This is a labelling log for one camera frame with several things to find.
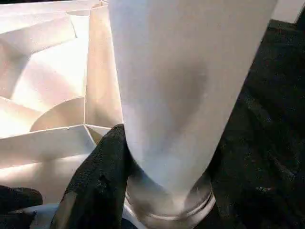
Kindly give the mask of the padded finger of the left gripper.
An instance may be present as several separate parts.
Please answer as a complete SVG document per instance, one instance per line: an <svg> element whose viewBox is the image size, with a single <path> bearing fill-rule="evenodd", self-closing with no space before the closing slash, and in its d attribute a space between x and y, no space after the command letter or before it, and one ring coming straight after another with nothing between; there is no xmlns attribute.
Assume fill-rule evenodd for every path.
<svg viewBox="0 0 305 229"><path fill-rule="evenodd" d="M35 189L28 187L0 186L1 214L42 204L42 194Z"/></svg>

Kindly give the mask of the right gripper padded finger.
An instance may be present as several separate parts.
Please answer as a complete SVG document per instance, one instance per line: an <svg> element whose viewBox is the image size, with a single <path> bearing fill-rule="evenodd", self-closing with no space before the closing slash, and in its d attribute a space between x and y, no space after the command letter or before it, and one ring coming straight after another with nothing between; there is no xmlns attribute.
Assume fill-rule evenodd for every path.
<svg viewBox="0 0 305 229"><path fill-rule="evenodd" d="M123 124L99 141L72 176L52 229L120 229L132 158Z"/></svg>

